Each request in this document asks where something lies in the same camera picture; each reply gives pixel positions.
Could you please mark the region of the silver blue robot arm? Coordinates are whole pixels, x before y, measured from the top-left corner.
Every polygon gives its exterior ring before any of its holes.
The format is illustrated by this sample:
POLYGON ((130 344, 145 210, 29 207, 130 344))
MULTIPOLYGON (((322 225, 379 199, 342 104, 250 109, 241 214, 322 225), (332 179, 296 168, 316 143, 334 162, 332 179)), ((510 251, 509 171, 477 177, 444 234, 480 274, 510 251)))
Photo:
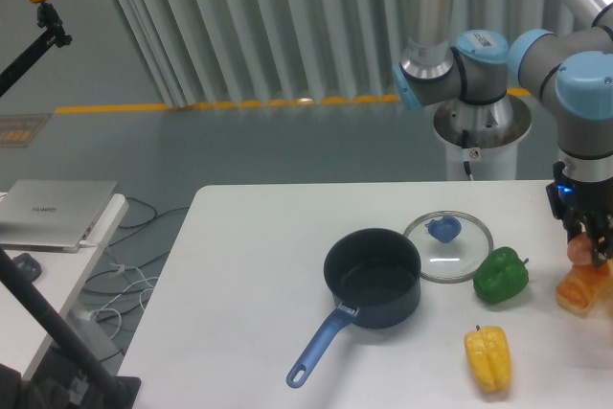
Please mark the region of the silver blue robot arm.
POLYGON ((547 195, 568 239, 585 238, 588 261, 612 257, 612 0, 565 0, 587 21, 559 36, 534 29, 506 46, 480 44, 474 32, 448 40, 452 0, 420 0, 407 48, 393 68, 400 99, 410 108, 452 101, 480 113, 501 111, 497 129, 520 125, 509 102, 513 75, 556 119, 559 157, 547 195))

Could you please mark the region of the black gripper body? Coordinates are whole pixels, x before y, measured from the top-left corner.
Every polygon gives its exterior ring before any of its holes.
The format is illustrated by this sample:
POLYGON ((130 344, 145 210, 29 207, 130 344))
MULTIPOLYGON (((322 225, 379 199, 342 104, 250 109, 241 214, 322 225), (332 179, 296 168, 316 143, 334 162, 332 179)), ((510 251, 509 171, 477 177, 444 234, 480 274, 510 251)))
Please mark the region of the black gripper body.
POLYGON ((562 161, 553 164, 554 181, 546 187, 552 214, 561 220, 567 210, 578 210, 583 214, 582 228, 589 213, 603 213, 612 216, 612 178, 597 182, 585 182, 571 178, 562 161))

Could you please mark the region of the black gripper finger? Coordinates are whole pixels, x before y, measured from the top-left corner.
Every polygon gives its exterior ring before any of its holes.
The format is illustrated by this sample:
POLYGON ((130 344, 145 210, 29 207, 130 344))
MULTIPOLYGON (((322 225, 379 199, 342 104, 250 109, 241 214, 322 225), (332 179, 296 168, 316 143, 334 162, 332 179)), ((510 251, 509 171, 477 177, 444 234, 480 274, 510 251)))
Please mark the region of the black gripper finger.
POLYGON ((589 213, 584 226, 592 243, 592 264, 603 266, 612 259, 612 216, 603 213, 589 213))
POLYGON ((571 242, 575 237, 579 236, 582 230, 583 214, 578 210, 567 210, 564 214, 564 229, 567 235, 567 241, 571 242))

